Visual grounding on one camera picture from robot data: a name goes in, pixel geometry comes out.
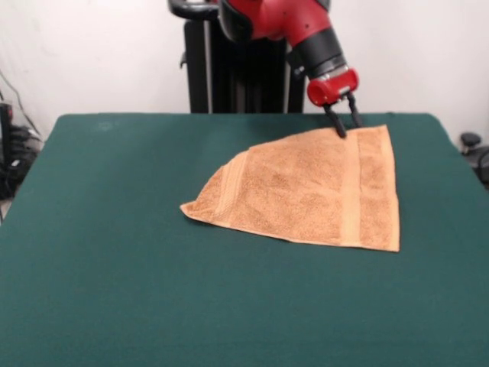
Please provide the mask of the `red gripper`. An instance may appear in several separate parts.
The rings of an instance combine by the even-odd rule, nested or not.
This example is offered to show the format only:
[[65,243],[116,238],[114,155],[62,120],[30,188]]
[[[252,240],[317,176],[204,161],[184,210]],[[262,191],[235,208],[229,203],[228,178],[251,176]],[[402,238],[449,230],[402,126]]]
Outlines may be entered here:
[[332,110],[333,104],[344,97],[348,99],[351,118],[356,128],[361,128],[363,122],[356,106],[353,92],[358,88],[359,77],[355,69],[341,70],[336,74],[325,74],[309,81],[306,88],[307,96],[315,106],[323,106],[326,116],[331,120],[337,135],[347,137],[347,130],[339,116]]

